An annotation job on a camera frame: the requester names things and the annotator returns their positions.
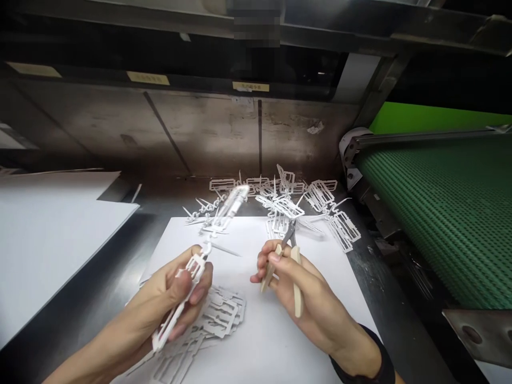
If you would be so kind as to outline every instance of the yellow label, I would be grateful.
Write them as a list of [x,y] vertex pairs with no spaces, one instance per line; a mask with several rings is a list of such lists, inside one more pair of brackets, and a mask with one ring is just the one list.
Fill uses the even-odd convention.
[[62,77],[55,68],[49,66],[40,66],[37,64],[13,63],[6,61],[6,64],[14,68],[22,75],[46,76],[46,77]]
[[269,92],[270,86],[268,84],[233,82],[233,89]]
[[164,75],[145,74],[142,72],[126,71],[131,81],[137,83],[149,83],[158,85],[169,85],[169,79]]

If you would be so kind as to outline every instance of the green conveyor belt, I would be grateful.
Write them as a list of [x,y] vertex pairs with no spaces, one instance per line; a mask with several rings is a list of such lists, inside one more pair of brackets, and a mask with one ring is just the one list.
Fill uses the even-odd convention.
[[357,166],[453,296],[512,309],[512,134],[380,146]]

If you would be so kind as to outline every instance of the pliers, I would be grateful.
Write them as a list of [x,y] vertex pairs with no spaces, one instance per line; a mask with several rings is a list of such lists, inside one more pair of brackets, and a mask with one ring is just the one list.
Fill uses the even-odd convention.
[[[300,260],[300,249],[297,246],[297,241],[295,240],[295,228],[297,226],[297,220],[290,220],[288,223],[288,231],[284,235],[283,241],[277,245],[276,253],[279,257],[283,255],[284,249],[290,240],[292,245],[291,258],[295,260],[298,264],[301,264]],[[264,292],[268,285],[270,284],[270,280],[272,280],[272,276],[275,272],[276,268],[270,264],[267,264],[267,273],[263,281],[261,282],[261,292]],[[295,317],[299,318],[302,316],[302,312],[304,310],[304,298],[302,296],[302,292],[299,287],[293,283],[293,298],[295,300]]]

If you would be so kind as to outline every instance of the black wristband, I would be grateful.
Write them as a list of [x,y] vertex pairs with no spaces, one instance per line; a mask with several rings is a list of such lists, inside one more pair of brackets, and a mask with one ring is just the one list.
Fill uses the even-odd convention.
[[350,376],[341,369],[337,362],[331,357],[331,363],[336,374],[345,384],[395,384],[395,367],[393,366],[393,362],[391,361],[386,348],[373,331],[369,330],[364,325],[361,325],[361,327],[372,338],[372,340],[375,341],[375,344],[379,346],[380,355],[382,356],[379,373],[377,373],[377,376],[373,379],[367,378],[366,376]]

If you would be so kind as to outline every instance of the metal wall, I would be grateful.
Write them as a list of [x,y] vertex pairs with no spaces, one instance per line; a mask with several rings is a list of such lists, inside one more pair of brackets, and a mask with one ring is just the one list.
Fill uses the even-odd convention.
[[253,177],[274,174],[280,163],[335,177],[338,142],[358,111],[347,104],[0,81],[0,120],[40,148],[31,156],[3,155],[32,170],[104,166],[184,177],[241,170]]

